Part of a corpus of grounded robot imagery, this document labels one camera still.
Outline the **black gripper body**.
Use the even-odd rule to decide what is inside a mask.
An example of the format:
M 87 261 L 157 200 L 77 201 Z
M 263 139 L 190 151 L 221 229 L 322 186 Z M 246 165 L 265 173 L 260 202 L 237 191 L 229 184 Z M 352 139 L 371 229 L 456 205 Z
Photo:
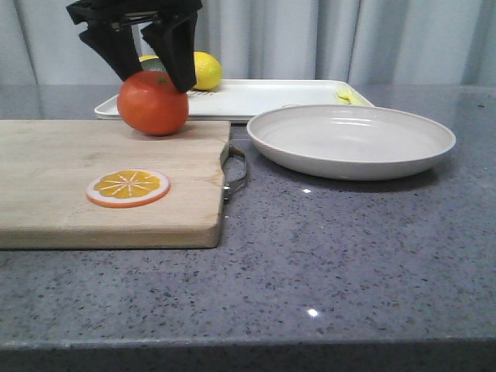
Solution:
M 86 23 L 93 33 L 122 33 L 130 26 L 151 23 L 171 32 L 192 21 L 202 8 L 200 1 L 76 1 L 66 7 L 74 23 Z

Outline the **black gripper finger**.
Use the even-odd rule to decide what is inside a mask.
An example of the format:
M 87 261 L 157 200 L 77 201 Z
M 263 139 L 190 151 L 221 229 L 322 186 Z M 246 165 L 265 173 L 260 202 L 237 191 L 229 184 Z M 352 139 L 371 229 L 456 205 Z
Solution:
M 143 39 L 160 58 L 175 88 L 185 93 L 197 82 L 194 48 L 196 15 L 152 22 L 141 30 Z
M 122 81 L 143 69 L 130 27 L 119 30 L 112 27 L 88 27 L 79 37 L 114 70 Z

